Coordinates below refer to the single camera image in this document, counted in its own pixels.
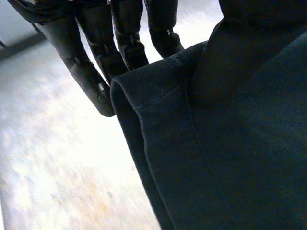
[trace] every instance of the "white floor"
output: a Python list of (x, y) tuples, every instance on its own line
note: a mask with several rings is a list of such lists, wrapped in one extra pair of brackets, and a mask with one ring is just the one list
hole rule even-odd
[[(175, 31), (188, 47), (221, 18), (218, 0), (179, 0)], [(146, 14), (141, 40), (161, 59)], [(7, 230), (159, 229), (116, 117), (95, 110), (49, 43), (0, 63), (0, 192)]]

